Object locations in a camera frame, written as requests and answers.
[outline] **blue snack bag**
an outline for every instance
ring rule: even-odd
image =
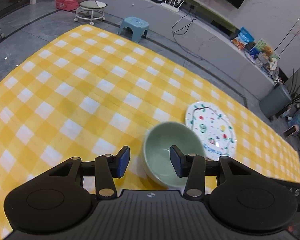
[[[252,41],[254,41],[254,38],[244,27],[241,28],[239,35],[231,40],[231,42],[237,46],[239,50],[243,50],[244,46]]]

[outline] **rolling stool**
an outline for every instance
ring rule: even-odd
[[[132,30],[131,41],[138,43],[141,39],[141,35],[144,33],[145,37],[149,29],[149,23],[141,20],[137,17],[128,17],[123,19],[118,31],[118,35],[121,34],[123,28],[128,27]]]
[[[75,11],[75,17],[74,21],[77,22],[78,19],[83,19],[83,20],[90,20],[90,25],[94,26],[94,20],[105,20],[105,7],[107,6],[106,3],[99,2],[96,0],[77,0],[79,7]],[[82,12],[87,12],[88,14],[91,13],[91,17],[80,17],[78,16],[79,13]]]

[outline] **black cable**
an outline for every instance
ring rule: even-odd
[[[177,30],[177,31],[174,32],[174,31],[173,31],[173,28],[177,25],[177,23],[178,23],[182,18],[184,18],[184,17],[186,17],[186,16],[188,16],[188,15],[190,15],[190,18],[191,18],[192,21],[191,21],[188,25],[186,25],[186,26],[184,26],[183,28],[181,28],[180,30]],[[180,19],[172,26],[171,32],[172,32],[172,36],[173,36],[173,39],[174,39],[175,43],[178,44],[178,46],[179,46],[184,52],[190,54],[191,56],[193,56],[193,57],[195,57],[195,58],[199,58],[199,59],[203,60],[202,57],[200,57],[199,55],[196,55],[196,54],[191,53],[187,48],[185,48],[185,47],[183,47],[181,44],[179,44],[179,43],[177,42],[177,39],[175,38],[175,35],[184,35],[184,34],[186,34],[187,31],[188,31],[188,29],[189,29],[189,27],[190,27],[190,25],[191,25],[191,24],[193,23],[193,21],[196,20],[196,19],[197,19],[197,18],[192,19],[192,17],[191,17],[191,9],[190,9],[189,12],[188,12],[186,15],[182,16],[182,17],[181,17],[181,18],[180,18]],[[187,27],[187,30],[186,30],[184,33],[177,33],[177,32],[183,30],[183,29],[186,28],[186,27]]]

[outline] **gray tile floor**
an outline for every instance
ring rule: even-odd
[[[106,21],[95,22],[95,26],[117,33],[122,19],[109,14],[106,14],[105,17]],[[52,0],[25,6],[2,18],[0,28],[7,38],[0,42],[0,81],[17,65],[53,39],[80,24],[88,23],[84,20],[74,22],[73,19],[73,12],[56,10]],[[131,34],[125,30],[121,35],[129,39],[131,37]],[[286,130],[286,123],[282,119],[270,122],[261,112],[259,101],[210,62],[191,56],[175,42],[152,31],[148,32],[147,38],[142,39],[140,44],[205,78],[247,107],[278,134],[281,135]],[[298,138],[290,138],[288,142],[300,153]]]

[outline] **packaged food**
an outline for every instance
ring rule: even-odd
[[[235,46],[237,46],[239,50],[243,50],[246,44],[253,41],[254,38],[251,36],[251,34],[245,28],[242,27],[238,37],[234,38],[231,42]]]
[[[255,60],[258,58],[258,55],[261,51],[257,48],[257,47],[253,47],[250,51],[249,51],[249,55]]]

